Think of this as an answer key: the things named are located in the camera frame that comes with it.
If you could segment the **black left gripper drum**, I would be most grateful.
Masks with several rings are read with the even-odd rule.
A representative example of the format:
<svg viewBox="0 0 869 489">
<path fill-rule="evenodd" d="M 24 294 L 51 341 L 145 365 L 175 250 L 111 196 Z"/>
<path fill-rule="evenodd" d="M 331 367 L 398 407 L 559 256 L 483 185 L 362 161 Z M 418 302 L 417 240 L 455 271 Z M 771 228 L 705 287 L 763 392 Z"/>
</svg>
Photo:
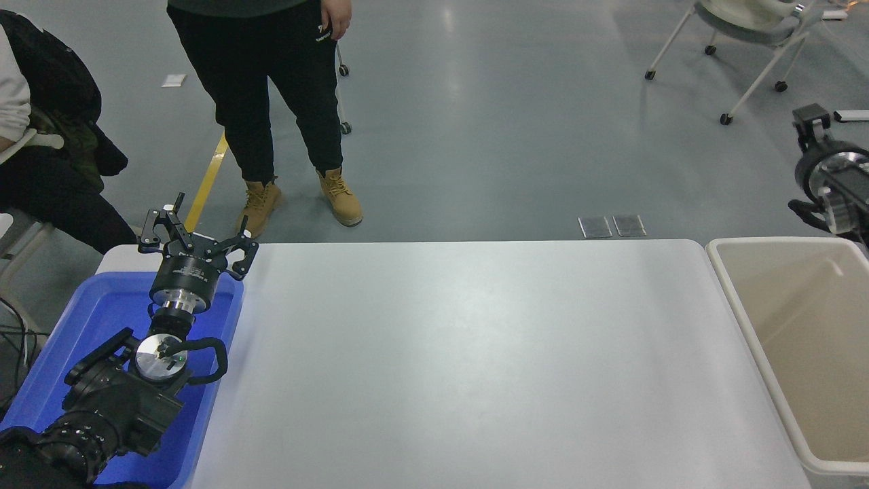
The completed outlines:
<svg viewBox="0 0 869 489">
<path fill-rule="evenodd" d="M 205 259 L 184 254 L 164 257 L 150 288 L 150 297 L 158 300 L 169 291 L 184 290 L 200 300 L 213 300 L 219 277 L 226 268 L 226 257 Z"/>
</svg>

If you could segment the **standing person's hand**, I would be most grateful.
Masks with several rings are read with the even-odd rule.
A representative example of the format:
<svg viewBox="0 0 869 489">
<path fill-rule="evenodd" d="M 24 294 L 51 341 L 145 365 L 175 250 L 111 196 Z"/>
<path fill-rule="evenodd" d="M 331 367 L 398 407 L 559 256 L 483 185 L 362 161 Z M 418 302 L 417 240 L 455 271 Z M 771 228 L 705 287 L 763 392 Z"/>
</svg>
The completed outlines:
<svg viewBox="0 0 869 489">
<path fill-rule="evenodd" d="M 351 0 L 322 0 L 320 15 L 322 15 L 322 32 L 330 33 L 332 40 L 338 41 L 345 36 L 352 19 L 353 8 Z"/>
</svg>

